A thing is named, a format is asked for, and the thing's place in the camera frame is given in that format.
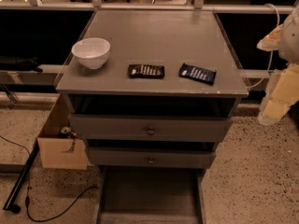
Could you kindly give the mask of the yellow taped gripper finger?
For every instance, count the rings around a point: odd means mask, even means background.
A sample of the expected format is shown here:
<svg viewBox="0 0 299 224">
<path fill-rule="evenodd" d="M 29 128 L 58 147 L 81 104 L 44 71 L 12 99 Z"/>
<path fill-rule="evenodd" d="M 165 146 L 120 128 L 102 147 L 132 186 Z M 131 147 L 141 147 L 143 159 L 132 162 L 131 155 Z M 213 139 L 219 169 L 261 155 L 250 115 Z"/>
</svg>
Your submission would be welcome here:
<svg viewBox="0 0 299 224">
<path fill-rule="evenodd" d="M 263 51 L 280 50 L 280 36 L 283 25 L 280 24 L 257 43 L 257 48 Z"/>
<path fill-rule="evenodd" d="M 291 63 L 283 71 L 270 76 L 266 95 L 262 99 L 258 121 L 264 126 L 279 122 L 299 101 L 299 65 Z"/>
</svg>

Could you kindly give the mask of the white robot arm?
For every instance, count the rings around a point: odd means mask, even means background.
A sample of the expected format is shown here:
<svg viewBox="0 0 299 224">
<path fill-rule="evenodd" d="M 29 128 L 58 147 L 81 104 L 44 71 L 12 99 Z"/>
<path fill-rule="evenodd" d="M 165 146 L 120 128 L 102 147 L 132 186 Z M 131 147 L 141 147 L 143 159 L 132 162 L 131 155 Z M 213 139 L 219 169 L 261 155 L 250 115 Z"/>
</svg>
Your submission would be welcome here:
<svg viewBox="0 0 299 224">
<path fill-rule="evenodd" d="M 285 69 L 275 70 L 270 76 L 260 105 L 258 121 L 269 126 L 279 122 L 299 101 L 299 7 L 261 39 L 257 48 L 277 50 L 278 56 L 288 63 Z"/>
</svg>

